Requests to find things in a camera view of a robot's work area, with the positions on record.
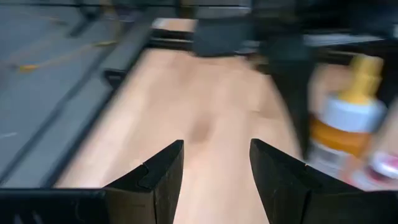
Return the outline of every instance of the wooden surface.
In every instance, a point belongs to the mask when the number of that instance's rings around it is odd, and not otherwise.
[[[174,20],[163,28],[189,30],[192,24]],[[342,66],[319,66],[311,84],[313,110],[326,92],[344,87],[347,73]],[[267,223],[249,162],[251,138],[299,158],[269,76],[239,57],[203,59],[149,50],[57,186],[102,187],[184,139],[174,223]]]

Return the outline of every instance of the table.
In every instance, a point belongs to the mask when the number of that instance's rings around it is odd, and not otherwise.
[[[190,30],[192,24],[168,20],[163,28]],[[312,110],[319,111],[326,93],[349,80],[344,66],[319,65],[311,83]],[[249,162],[251,138],[300,158],[270,76],[240,57],[208,59],[149,50],[57,187],[102,187],[184,139],[174,223],[266,223]]]

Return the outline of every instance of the wooden board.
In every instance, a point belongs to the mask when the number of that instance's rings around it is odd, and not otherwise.
[[[172,20],[165,29],[189,30]],[[312,108],[349,81],[342,66],[320,65]],[[195,58],[149,50],[86,140],[58,187],[102,187],[176,139],[185,140],[174,223],[267,223],[254,185],[249,142],[259,138],[299,158],[297,141],[271,78],[242,58]]]

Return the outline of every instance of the plastic bottle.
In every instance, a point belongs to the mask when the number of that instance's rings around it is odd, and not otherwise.
[[[351,86],[326,100],[323,113],[311,120],[308,164],[340,178],[352,157],[365,151],[371,132],[385,110],[374,94],[380,82],[382,60],[359,55],[351,62]]]

